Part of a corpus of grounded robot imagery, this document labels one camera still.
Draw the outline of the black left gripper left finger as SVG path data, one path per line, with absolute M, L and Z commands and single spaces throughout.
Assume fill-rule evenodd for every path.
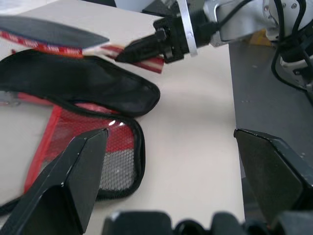
M 98 194 L 108 132 L 74 137 L 13 209 L 2 235 L 82 235 Z

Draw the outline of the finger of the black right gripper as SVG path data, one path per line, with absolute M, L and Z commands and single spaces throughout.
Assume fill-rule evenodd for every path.
M 163 56 L 161 44 L 166 40 L 166 35 L 155 33 L 147 37 L 132 41 L 115 58 L 121 63 L 137 63 L 157 56 Z

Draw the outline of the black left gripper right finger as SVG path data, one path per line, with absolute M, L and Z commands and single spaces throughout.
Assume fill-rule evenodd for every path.
M 283 211 L 313 209 L 313 168 L 281 138 L 236 129 L 246 178 L 268 223 Z

